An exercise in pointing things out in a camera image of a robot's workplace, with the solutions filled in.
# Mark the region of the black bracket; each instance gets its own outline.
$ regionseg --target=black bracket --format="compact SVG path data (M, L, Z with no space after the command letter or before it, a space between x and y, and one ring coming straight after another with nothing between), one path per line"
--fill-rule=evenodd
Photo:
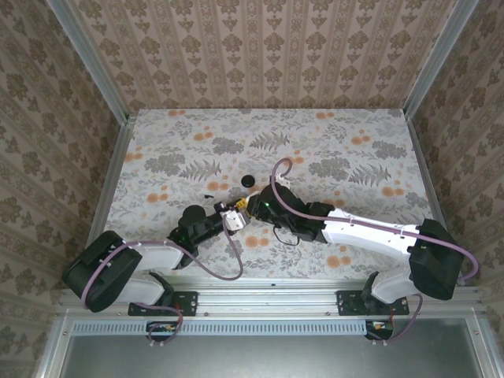
M167 306L178 309L184 317L195 317L198 309L198 292L197 291L174 291L172 285L159 276L157 273L149 273L152 277L160 282L165 289L163 295L158 299L154 306ZM137 306L135 303L130 303L128 307L128 315L130 317L166 317L175 316L174 313L166 309L145 309Z
M336 292L340 316L408 315L410 308L406 298L400 298L390 305L376 298L362 298L362 290L341 290Z

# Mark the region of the patterned wallpaper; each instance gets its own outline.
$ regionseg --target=patterned wallpaper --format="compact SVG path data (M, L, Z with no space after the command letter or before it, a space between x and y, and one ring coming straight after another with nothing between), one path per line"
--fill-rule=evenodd
M504 335L504 2L480 0L413 119L441 208Z
M130 111L402 108L455 0L69 0Z
M0 1L0 376L30 376L118 125L44 1Z

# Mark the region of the metal bar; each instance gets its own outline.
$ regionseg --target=metal bar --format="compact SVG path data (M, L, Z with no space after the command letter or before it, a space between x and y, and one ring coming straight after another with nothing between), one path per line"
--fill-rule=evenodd
M60 376L69 348L72 324L73 320L71 319L60 319L54 322L51 336L56 335L57 338L48 340L43 356L44 363L39 367L37 378L56 378Z
M413 118L435 77L443 66L448 54L451 52L458 36L461 34L468 19L473 14L478 0L464 0L456 2L451 15L432 48L417 81L413 85L411 92L404 104L406 117Z
M87 245L89 246L93 241L99 237L105 228L107 217L109 216L110 206L113 201L113 194L116 192L117 181L119 181L120 170L123 166L126 151L128 151L129 141L133 135L133 128L135 127L136 114L128 118L125 126L121 126L119 135L117 136L116 146L113 149L112 159L110 159L109 169L105 176L105 181L96 207L96 214L94 215L91 230L87 237Z
M335 293L338 290L358 290L364 286L364 281L335 283L330 280L319 280L312 287L292 287L289 283L268 283L261 286L256 283L245 287L239 283L214 285L208 283L200 287L200 283L177 283L170 277L170 283L176 290L198 292L198 311L196 318L204 319L320 319L336 317L338 319L369 319L370 317L341 317L338 314ZM409 299L411 312L418 303L416 297ZM473 314L473 309L483 315L484 310L480 303L477 289L474 287L459 287L454 292L454 297L448 302L432 298L424 300L421 311L423 318L453 318L465 317ZM80 300L71 292L64 291L61 296L61 305L57 311L59 317L72 319L131 319L128 316L128 306L113 305L101 313L90 313L82 309ZM165 317L146 317L144 319L158 320Z
M427 163L425 162L424 154L422 154L420 141L418 140L417 132L415 132L415 127L413 126L411 117L406 116L406 123L408 124L409 135L411 136L411 142L413 143L415 155L417 155L418 168L420 169L420 174L422 175L422 181L424 182L425 193L427 193L427 199L431 206L432 216L436 221L442 224L444 228L446 228L447 224L444 221L443 211L441 211L441 206L439 205L438 198L435 195L434 184L432 183L431 175L428 173Z
M495 356L489 347L491 344L495 345L495 338L492 334L486 334L481 326L482 322L485 321L487 320L480 319L477 314L466 318L469 337L474 346L476 359L480 364L483 377L502 377L502 359L498 355Z
M47 0L47 3L53 10L63 30L65 30L65 34L69 37L87 71L91 74L93 81L102 93L117 122L119 122L120 126L124 126L127 121L128 106L124 103L117 91L115 82L110 78L107 69L102 61L100 61L96 50L79 24L79 19L73 12L68 0Z

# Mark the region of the black cap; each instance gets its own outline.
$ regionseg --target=black cap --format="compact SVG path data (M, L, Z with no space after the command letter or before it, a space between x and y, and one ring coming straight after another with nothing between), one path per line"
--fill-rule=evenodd
M253 187L255 185L255 178L251 175L245 175L242 177L242 185L244 187Z

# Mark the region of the floral tablecloth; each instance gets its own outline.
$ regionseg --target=floral tablecloth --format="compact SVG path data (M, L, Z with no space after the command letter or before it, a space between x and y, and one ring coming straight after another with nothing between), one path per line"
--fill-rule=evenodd
M400 109L142 110L117 184L106 229L127 240L163 239L192 204L213 204L261 189L276 161L290 157L291 189L356 215L419 224L431 211ZM256 185L243 187L252 175ZM205 199L205 195L214 198ZM283 230L279 237L293 242ZM277 241L253 220L233 236L247 277L366 278L395 266L354 246ZM224 275L238 272L226 238L199 247ZM205 276L197 265L168 274Z

